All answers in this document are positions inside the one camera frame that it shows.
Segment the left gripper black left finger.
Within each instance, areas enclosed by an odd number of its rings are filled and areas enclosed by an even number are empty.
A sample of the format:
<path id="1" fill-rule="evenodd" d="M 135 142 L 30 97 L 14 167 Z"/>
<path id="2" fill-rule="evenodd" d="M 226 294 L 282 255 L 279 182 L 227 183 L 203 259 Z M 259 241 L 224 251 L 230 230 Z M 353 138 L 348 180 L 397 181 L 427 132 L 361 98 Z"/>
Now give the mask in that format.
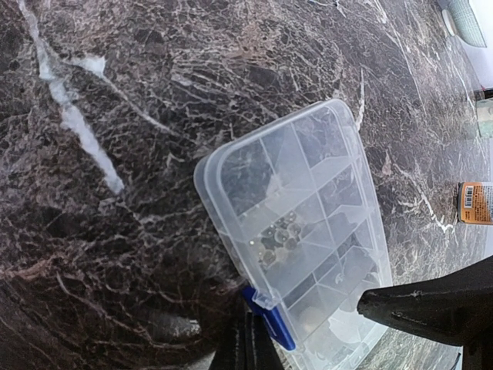
<path id="1" fill-rule="evenodd" d="M 263 319 L 245 311 L 226 327 L 209 369 L 283 370 L 283 364 Z"/>

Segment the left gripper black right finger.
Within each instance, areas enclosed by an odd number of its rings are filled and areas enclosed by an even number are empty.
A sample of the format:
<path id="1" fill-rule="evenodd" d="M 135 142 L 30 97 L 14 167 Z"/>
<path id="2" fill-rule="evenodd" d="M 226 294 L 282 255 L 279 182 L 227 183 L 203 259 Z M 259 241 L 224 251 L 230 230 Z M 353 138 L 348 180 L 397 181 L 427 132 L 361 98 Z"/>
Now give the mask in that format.
<path id="1" fill-rule="evenodd" d="M 357 312 L 411 335 L 463 348 L 463 369 L 492 368 L 492 258 L 444 277 L 366 290 Z"/>

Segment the clear plastic pill organizer box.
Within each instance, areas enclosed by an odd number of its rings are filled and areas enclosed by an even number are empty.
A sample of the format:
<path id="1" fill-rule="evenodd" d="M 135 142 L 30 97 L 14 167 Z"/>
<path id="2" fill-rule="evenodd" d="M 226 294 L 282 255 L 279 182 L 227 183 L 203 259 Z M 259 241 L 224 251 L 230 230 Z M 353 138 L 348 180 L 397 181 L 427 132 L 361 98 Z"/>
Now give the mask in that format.
<path id="1" fill-rule="evenodd" d="M 297 369 L 355 369 L 386 331 L 357 312 L 390 286 L 374 182 L 346 103 L 277 119 L 198 162 L 194 184 L 244 297 Z"/>

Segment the amber pill bottle grey cap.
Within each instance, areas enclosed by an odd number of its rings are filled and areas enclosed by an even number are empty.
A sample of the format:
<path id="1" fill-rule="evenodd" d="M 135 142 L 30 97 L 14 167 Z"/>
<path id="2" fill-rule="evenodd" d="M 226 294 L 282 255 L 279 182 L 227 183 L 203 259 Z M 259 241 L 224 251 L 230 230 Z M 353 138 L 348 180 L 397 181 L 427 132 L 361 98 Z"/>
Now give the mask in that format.
<path id="1" fill-rule="evenodd" d="M 492 182 L 463 182 L 458 185 L 458 221 L 465 224 L 492 225 Z"/>

